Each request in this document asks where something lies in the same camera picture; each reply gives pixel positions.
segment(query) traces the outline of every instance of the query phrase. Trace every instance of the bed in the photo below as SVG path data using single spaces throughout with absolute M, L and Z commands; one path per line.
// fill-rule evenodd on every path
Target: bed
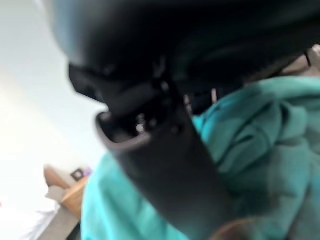
M 36 194 L 37 191 L 26 187 L 21 187 L 19 190 L 15 187 L 14 191 L 12 189 L 10 191 L 11 196 L 0 197 L 0 239 L 65 240 L 79 224 L 79 220 L 60 205 L 69 186 L 54 173 L 52 168 L 46 168 L 44 172 L 46 179 L 42 177 L 42 180 L 44 184 L 47 182 L 49 185 L 43 187 L 43 190 L 46 189 L 45 196 Z M 27 181 L 30 189 L 32 189 L 31 182 Z M 41 188 L 37 182 L 36 189 Z

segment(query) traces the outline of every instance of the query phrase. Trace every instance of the person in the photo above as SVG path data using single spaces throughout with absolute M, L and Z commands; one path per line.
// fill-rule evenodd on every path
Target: person
M 90 177 L 83 239 L 207 240 L 252 218 L 237 237 L 317 238 L 319 80 L 272 77 L 319 42 L 320 3 L 49 3 L 73 87 L 110 110 L 96 121 L 112 154 Z M 248 81 L 192 125 L 181 93 Z

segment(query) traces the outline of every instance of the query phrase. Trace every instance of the black plastic object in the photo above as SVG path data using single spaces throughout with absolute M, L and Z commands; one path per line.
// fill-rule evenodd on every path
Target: black plastic object
M 200 115 L 213 105 L 212 92 L 206 91 L 188 96 L 193 115 Z
M 127 72 L 144 72 L 148 63 L 165 56 L 183 94 L 233 85 L 320 41 L 316 0 L 44 0 L 43 4 L 72 65 L 102 72 L 116 65 Z
M 208 240 L 232 221 L 229 196 L 183 105 L 136 137 L 128 136 L 110 112 L 98 115 L 96 126 L 131 182 L 189 239 Z

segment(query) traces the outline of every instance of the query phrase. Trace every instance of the white wall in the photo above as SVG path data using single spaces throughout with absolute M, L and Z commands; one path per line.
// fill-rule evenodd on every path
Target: white wall
M 67 61 L 31 0 L 0 0 L 1 69 L 9 75 L 7 82 L 21 88 L 30 102 L 25 109 L 36 105 L 42 115 L 37 121 L 49 121 L 55 133 L 59 133 L 59 141 L 63 139 L 77 153 L 77 157 L 63 160 L 64 163 L 55 162 L 55 157 L 47 157 L 45 161 L 67 171 L 77 161 L 94 167 L 106 152 L 94 128 L 95 115 L 105 107 L 74 93 L 67 77 Z

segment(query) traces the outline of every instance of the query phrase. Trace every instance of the teal fabric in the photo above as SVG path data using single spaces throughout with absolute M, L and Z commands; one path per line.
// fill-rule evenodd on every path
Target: teal fabric
M 255 83 L 194 124 L 239 218 L 266 219 L 251 239 L 320 239 L 320 78 Z M 159 217 L 109 154 L 89 180 L 81 226 L 84 240 L 187 239 Z

